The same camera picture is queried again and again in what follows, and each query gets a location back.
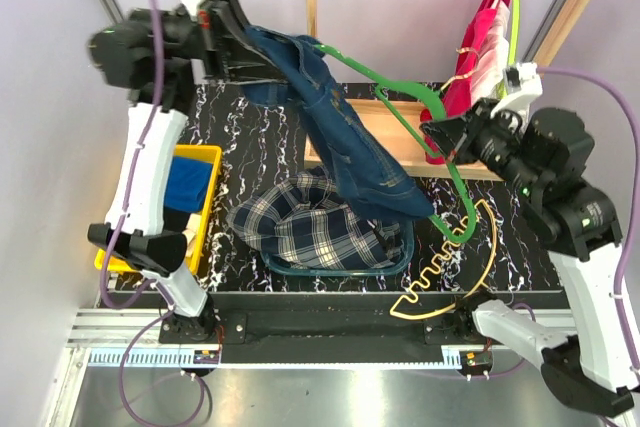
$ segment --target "wooden shelf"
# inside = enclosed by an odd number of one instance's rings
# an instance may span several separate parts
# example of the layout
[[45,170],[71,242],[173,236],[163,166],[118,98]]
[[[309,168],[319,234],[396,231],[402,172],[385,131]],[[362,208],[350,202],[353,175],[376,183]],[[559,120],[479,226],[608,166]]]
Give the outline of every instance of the wooden shelf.
[[[412,177],[445,177],[450,178],[444,165],[428,164],[422,147],[411,134],[398,122],[379,100],[350,99],[349,103],[356,110],[362,123],[369,132],[400,162],[400,165]],[[423,106],[419,102],[394,102],[403,117],[417,130],[420,127],[420,112]],[[309,138],[304,151],[305,168],[321,163],[313,150]],[[465,179],[500,180],[482,164],[458,166],[460,175]]]

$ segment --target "blue denim fabric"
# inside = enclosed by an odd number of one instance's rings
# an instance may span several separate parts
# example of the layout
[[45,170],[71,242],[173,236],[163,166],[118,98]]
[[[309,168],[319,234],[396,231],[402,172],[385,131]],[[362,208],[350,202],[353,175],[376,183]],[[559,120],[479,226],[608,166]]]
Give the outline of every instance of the blue denim fabric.
[[260,27],[247,36],[289,80],[243,86],[251,102],[293,105],[339,195],[363,219],[411,221],[434,213],[432,202],[400,164],[364,128],[323,53],[309,36],[291,37]]

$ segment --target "yellow bin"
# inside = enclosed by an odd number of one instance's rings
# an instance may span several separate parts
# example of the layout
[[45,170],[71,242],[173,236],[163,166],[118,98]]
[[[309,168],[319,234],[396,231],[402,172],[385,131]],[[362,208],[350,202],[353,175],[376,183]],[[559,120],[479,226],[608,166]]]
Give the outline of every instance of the yellow bin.
[[[217,145],[176,145],[174,155],[178,157],[187,157],[189,159],[200,160],[213,164],[211,169],[211,179],[209,179],[209,187],[207,187],[207,196],[204,199],[204,207],[200,215],[200,225],[194,242],[196,243],[191,257],[185,257],[185,262],[189,267],[189,271],[195,274],[200,265],[200,257],[202,257],[202,246],[207,235],[207,225],[209,225],[209,214],[211,213],[211,204],[213,203],[213,195],[216,190],[216,182],[220,173],[220,165],[222,164],[222,149]],[[96,269],[102,269],[104,261],[104,250],[98,250],[94,265]],[[112,257],[109,259],[109,271],[111,272],[135,272],[126,262]]]

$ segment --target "marble pattern surface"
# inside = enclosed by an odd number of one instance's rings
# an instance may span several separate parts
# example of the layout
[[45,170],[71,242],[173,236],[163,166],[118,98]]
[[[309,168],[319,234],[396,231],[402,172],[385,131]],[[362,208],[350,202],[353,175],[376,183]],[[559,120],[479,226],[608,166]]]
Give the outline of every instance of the marble pattern surface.
[[[370,84],[344,86],[349,98],[372,98]],[[392,95],[392,100],[404,100]],[[395,276],[366,278],[291,277],[271,273],[258,252],[249,249],[226,225],[229,209],[303,169],[305,132],[296,112],[268,109],[248,102],[238,87],[198,87],[198,100],[181,143],[215,144],[223,149],[222,172],[198,272],[200,284],[211,291],[404,291],[436,252],[444,238],[430,221],[415,224],[416,248],[411,265]],[[465,215],[446,179],[417,179],[434,201],[437,212],[454,225]],[[518,215],[518,197],[504,183],[468,181],[472,199],[486,199],[496,215],[498,246],[487,284],[500,290],[558,290],[559,281],[548,255]],[[490,225],[479,218],[474,237],[443,264],[443,274],[431,289],[468,290],[485,267],[491,250]],[[136,276],[125,277],[129,289]]]

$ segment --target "blue cloth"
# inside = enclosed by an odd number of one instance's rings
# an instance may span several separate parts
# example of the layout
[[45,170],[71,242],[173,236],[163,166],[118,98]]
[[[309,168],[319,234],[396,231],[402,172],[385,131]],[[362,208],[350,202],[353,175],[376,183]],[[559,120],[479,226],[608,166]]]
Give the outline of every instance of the blue cloth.
[[322,60],[324,54],[313,47],[317,40],[255,26],[246,34],[289,80],[288,84],[245,85],[246,97],[255,104],[291,104],[298,110],[302,127],[335,180],[338,194],[356,215],[401,222],[434,213],[432,202],[364,128],[345,100]]
[[165,207],[182,212],[200,212],[204,207],[212,168],[208,162],[174,157],[164,194]]

